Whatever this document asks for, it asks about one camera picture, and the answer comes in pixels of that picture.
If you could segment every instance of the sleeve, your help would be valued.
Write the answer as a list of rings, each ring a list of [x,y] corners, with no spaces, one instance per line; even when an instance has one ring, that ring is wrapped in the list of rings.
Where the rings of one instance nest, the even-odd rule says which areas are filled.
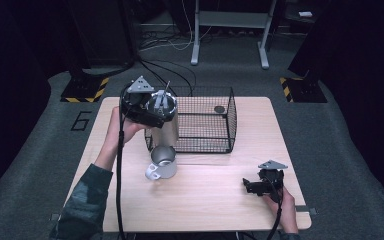
[[[90,239],[103,232],[112,175],[93,164],[89,166],[74,187],[49,239]]]

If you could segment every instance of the wire cage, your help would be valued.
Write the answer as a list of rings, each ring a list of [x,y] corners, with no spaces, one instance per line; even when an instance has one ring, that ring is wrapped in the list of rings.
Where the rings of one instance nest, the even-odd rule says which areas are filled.
[[[237,129],[237,113],[231,87],[170,87],[178,103],[178,153],[230,153]],[[149,151],[154,148],[152,130],[145,130]]]

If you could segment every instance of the gray carpet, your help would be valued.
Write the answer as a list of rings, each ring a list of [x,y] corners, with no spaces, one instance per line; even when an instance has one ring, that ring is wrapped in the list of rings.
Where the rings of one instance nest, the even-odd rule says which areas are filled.
[[[199,65],[191,66],[192,46],[141,51],[146,60],[170,61],[192,70],[197,86],[231,86],[236,96],[266,96],[274,106],[308,207],[315,208],[312,226],[303,239],[384,239],[384,192],[353,145],[333,96],[321,84],[326,104],[288,103],[280,77],[292,77],[287,67],[302,39],[278,36],[268,53],[270,69],[263,70],[258,38],[213,38],[201,46]],[[193,82],[186,68],[168,67]],[[179,77],[153,67],[173,85],[186,85]],[[139,63],[110,78],[103,98],[118,96],[129,81],[143,75],[151,85],[155,77]],[[97,103],[63,103],[60,94],[68,73],[49,79],[52,95],[34,131],[0,181],[0,239],[46,239],[65,201],[77,165],[102,99]],[[70,131],[80,111],[90,121],[85,131]],[[267,233],[253,233],[265,239]],[[116,234],[106,234],[115,239]]]

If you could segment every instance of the cable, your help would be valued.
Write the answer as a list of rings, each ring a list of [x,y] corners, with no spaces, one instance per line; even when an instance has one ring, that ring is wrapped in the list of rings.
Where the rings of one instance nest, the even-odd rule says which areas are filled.
[[[149,60],[149,61],[170,63],[170,64],[176,65],[178,67],[184,68],[184,69],[188,70],[190,73],[192,73],[192,75],[194,77],[194,83],[193,83],[193,87],[192,87],[191,92],[188,94],[188,97],[192,97],[193,96],[193,91],[195,90],[195,87],[196,87],[196,75],[195,75],[194,71],[192,71],[190,68],[187,68],[185,66],[182,66],[180,64],[177,64],[177,63],[174,63],[174,62],[170,62],[170,61],[164,61],[164,60]]]
[[[186,8],[185,8],[185,2],[184,2],[184,0],[182,0],[182,7],[183,7],[183,13],[185,13],[186,21],[188,22],[189,32],[190,32],[190,38],[189,38],[189,42],[188,42],[188,44],[187,44],[184,48],[176,48],[175,46],[173,46],[175,49],[180,50],[180,51],[181,51],[181,50],[185,50],[187,47],[189,47],[189,45],[190,45],[191,43],[193,43],[192,27],[191,27],[191,23],[189,22],[188,15],[186,14]]]
[[[145,38],[145,40],[140,43],[140,48],[145,48],[148,46],[152,46],[155,43],[159,42],[171,42],[181,39],[180,33],[176,33],[175,30],[173,33],[166,32],[170,27],[167,27],[163,31],[147,31],[142,34],[142,37]],[[158,37],[158,34],[171,34],[170,36],[166,37]]]
[[[276,220],[273,224],[273,228],[271,229],[269,235],[267,236],[267,240],[270,240],[270,239],[272,239],[273,235],[276,233],[276,229],[279,226],[280,217],[282,215],[283,186],[282,186],[282,188],[279,189],[279,191],[280,191],[280,194],[279,194],[279,191],[276,190],[273,183],[267,178],[266,178],[266,180],[270,183],[272,191],[273,191],[273,193],[275,193],[275,199],[277,200],[277,204],[278,204],[278,209],[277,209],[277,213],[276,213]]]
[[[155,76],[155,78],[157,78],[157,80],[160,81],[160,83],[163,86],[168,86],[168,88],[173,93],[173,95],[177,97],[177,94],[173,90],[173,88],[171,88],[171,86],[169,86],[168,83],[160,75],[158,75],[156,72],[152,71],[148,66],[146,66],[145,63],[143,63],[143,61],[142,61],[142,59],[140,57],[138,58],[138,61],[142,64],[142,66],[144,66],[148,71],[150,71]]]
[[[156,66],[156,67],[162,68],[162,69],[164,69],[164,70],[167,70],[167,71],[169,71],[169,72],[171,72],[171,73],[173,73],[173,74],[176,74],[177,76],[179,76],[179,77],[182,78],[183,80],[185,80],[185,82],[188,84],[188,86],[189,86],[189,90],[190,90],[188,96],[191,96],[191,95],[192,95],[192,92],[193,92],[193,90],[194,90],[195,87],[192,88],[190,82],[189,82],[185,77],[183,77],[182,75],[180,75],[179,73],[177,73],[177,72],[175,72],[175,71],[173,71],[173,70],[171,70],[171,69],[168,69],[168,68],[166,68],[166,67],[160,66],[160,65],[158,65],[158,64],[149,62],[149,61],[147,61],[147,60],[142,60],[142,61],[145,62],[145,63],[151,64],[151,65],[154,65],[154,66]]]
[[[219,8],[220,8],[220,0],[218,0],[217,1],[217,9],[216,9],[216,11],[218,12],[219,11]],[[204,37],[205,37],[205,35],[207,35],[207,33],[208,32],[210,32],[210,30],[211,30],[211,28],[212,28],[213,26],[210,26],[208,29],[207,29],[207,31],[199,38],[199,40],[201,41],[201,39],[203,39]]]
[[[121,162],[122,162],[122,156],[123,156],[123,148],[124,148],[124,121],[125,117],[123,117],[123,104],[122,104],[122,98],[124,96],[124,91],[120,93],[120,100],[119,100],[119,119],[120,119],[120,132],[118,137],[118,149],[117,149],[117,188],[116,188],[116,207],[117,207],[117,220],[118,220],[118,231],[119,235],[121,236],[122,240],[127,240],[126,236],[124,235],[123,230],[123,218],[121,215]]]

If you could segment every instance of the mug handle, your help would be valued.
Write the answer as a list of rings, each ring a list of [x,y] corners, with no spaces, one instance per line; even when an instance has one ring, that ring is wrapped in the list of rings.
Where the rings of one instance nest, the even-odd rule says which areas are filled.
[[[146,169],[145,176],[151,180],[159,179],[161,177],[161,175],[156,172],[157,169],[158,169],[158,166],[155,166],[154,164],[151,163],[148,166],[148,169]]]

